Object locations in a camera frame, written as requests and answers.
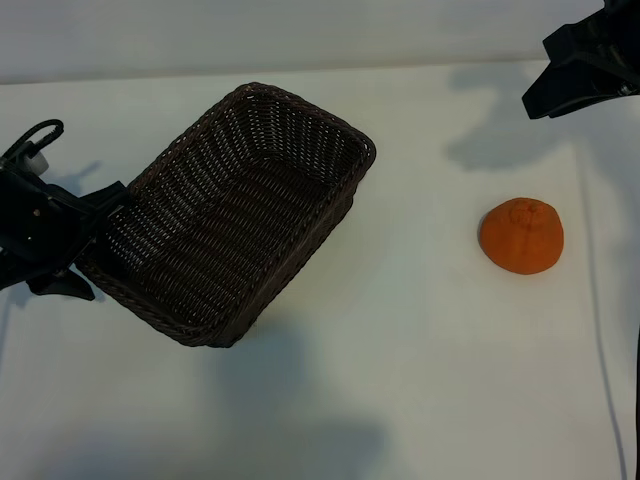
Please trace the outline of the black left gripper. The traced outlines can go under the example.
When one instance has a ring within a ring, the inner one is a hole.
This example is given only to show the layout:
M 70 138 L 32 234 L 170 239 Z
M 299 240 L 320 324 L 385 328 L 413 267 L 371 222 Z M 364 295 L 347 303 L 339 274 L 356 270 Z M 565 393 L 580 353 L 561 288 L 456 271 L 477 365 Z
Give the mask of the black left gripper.
M 89 283 L 70 270 L 87 245 L 94 219 L 129 203 L 120 181 L 77 197 L 14 167 L 1 169 L 1 287 L 27 283 L 39 296 L 93 301 Z

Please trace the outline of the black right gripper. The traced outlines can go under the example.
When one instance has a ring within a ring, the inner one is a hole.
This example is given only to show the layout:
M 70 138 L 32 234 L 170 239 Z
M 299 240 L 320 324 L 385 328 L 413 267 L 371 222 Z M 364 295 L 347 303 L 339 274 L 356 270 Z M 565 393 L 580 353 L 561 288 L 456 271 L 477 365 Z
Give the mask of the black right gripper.
M 552 64 L 605 64 L 614 46 L 625 76 L 581 62 L 548 65 L 522 96 L 530 119 L 557 118 L 639 93 L 639 1 L 605 1 L 604 9 L 564 24 L 543 40 Z

